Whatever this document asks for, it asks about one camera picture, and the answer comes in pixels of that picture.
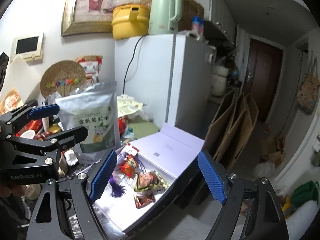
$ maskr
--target blue gripper pad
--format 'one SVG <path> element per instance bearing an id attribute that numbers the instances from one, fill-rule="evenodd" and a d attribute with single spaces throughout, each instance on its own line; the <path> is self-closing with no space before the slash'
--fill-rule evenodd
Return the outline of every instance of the blue gripper pad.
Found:
<path id="1" fill-rule="evenodd" d="M 116 164 L 116 152 L 108 150 L 100 162 L 93 164 L 88 171 L 87 193 L 91 204 L 101 198 Z"/>
<path id="2" fill-rule="evenodd" d="M 227 201 L 231 187 L 228 184 L 227 170 L 222 164 L 216 163 L 207 151 L 198 154 L 198 166 L 204 176 L 211 195 L 221 204 Z"/>
<path id="3" fill-rule="evenodd" d="M 34 108 L 28 114 L 28 118 L 31 120 L 38 120 L 42 118 L 46 118 L 48 116 L 56 115 L 60 111 L 60 107 L 57 104 L 41 106 L 38 108 Z"/>

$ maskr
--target green bag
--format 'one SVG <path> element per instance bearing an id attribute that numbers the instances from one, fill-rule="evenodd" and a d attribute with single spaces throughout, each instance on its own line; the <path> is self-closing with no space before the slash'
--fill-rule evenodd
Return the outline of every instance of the green bag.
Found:
<path id="1" fill-rule="evenodd" d="M 315 200 L 318 204 L 319 198 L 319 183 L 314 183 L 313 181 L 309 181 L 306 184 L 301 185 L 292 194 L 291 203 L 299 208 L 305 202 L 309 200 Z"/>

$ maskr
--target thermostat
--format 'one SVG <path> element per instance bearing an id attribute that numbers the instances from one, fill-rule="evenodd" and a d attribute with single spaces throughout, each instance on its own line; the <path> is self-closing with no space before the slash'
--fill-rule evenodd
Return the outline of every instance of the thermostat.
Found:
<path id="1" fill-rule="evenodd" d="M 20 54 L 25 61 L 42 59 L 43 37 L 44 33 L 14 38 L 11 48 L 10 62 L 14 60 L 17 54 Z"/>

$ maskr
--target yellow container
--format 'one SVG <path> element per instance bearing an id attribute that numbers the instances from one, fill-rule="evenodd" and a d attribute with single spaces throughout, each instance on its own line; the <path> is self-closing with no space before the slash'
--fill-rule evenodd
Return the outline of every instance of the yellow container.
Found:
<path id="1" fill-rule="evenodd" d="M 112 35 L 115 40 L 148 34 L 150 10 L 142 4 L 113 9 Z"/>

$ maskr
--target silver packaging bag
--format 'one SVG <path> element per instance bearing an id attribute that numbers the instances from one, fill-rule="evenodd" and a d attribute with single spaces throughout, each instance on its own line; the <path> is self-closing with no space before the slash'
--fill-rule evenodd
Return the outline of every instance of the silver packaging bag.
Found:
<path id="1" fill-rule="evenodd" d="M 120 147 L 116 82 L 96 83 L 79 94 L 57 98 L 63 129 L 83 125 L 88 137 L 73 150 L 80 163 L 99 161 L 107 149 Z"/>

